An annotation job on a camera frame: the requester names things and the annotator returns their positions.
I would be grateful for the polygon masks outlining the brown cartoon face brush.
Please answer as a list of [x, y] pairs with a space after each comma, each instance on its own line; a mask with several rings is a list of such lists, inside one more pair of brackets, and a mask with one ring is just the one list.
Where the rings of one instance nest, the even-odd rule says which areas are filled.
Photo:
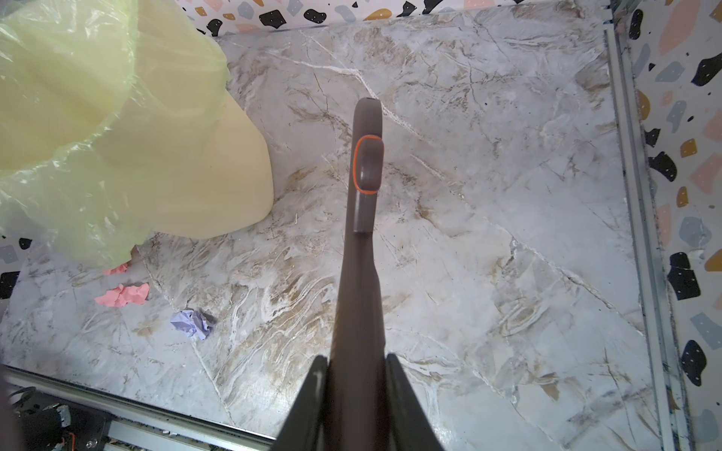
[[347, 212], [338, 302], [326, 387], [323, 447], [385, 450], [385, 333], [373, 231], [385, 144], [378, 99], [353, 113]]

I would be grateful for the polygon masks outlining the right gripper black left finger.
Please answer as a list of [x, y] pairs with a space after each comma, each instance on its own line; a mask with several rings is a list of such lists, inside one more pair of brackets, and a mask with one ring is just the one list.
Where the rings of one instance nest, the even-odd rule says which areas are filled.
[[328, 359], [317, 355], [306, 374], [271, 451], [315, 451], [320, 449], [320, 434], [325, 405]]

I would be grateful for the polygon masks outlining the bin with yellow bag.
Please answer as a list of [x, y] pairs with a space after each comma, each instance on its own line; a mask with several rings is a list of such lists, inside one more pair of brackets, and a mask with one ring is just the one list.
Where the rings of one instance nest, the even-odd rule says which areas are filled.
[[220, 22], [173, 1], [1, 5], [1, 229], [109, 270], [154, 232], [272, 209], [266, 141], [228, 90]]

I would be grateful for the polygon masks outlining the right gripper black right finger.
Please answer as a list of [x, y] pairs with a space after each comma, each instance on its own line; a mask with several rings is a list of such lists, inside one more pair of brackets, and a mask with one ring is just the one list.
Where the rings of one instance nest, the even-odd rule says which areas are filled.
[[387, 406], [394, 449], [443, 451], [402, 364], [394, 353], [389, 353], [385, 359], [385, 377], [387, 377]]

